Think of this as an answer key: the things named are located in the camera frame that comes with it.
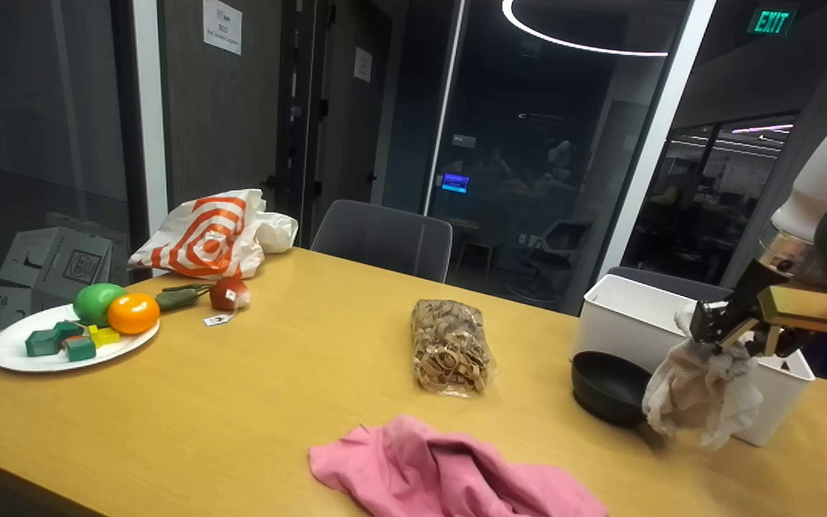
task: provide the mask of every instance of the pink cloth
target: pink cloth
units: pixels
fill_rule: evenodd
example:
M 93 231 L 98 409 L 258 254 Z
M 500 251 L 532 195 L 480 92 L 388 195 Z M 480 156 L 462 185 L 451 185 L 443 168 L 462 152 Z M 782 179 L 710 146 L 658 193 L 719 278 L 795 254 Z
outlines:
M 311 475 L 337 491 L 347 491 L 377 517 L 605 514 L 563 471 L 506 466 L 489 445 L 439 436 L 410 418 L 377 432 L 357 429 L 334 445 L 314 449 Z

